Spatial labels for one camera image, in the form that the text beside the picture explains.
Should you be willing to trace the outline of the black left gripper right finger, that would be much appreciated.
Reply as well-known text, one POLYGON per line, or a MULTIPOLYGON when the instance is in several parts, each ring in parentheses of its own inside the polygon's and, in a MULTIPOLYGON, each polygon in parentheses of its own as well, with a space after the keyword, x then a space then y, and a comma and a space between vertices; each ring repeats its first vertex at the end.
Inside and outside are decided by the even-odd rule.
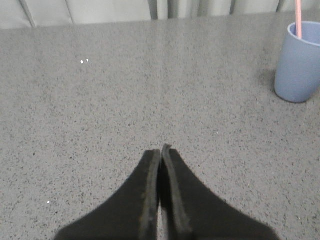
POLYGON ((277 240, 275 231, 206 187, 169 144, 162 148, 161 206, 170 240, 277 240))

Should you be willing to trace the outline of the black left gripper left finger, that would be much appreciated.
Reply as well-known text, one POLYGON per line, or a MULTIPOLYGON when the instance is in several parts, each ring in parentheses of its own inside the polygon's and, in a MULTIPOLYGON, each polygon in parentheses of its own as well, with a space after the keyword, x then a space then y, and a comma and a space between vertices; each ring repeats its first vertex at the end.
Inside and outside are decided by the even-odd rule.
POLYGON ((62 228, 57 240, 155 240, 160 150, 147 150, 124 184, 102 205, 62 228))

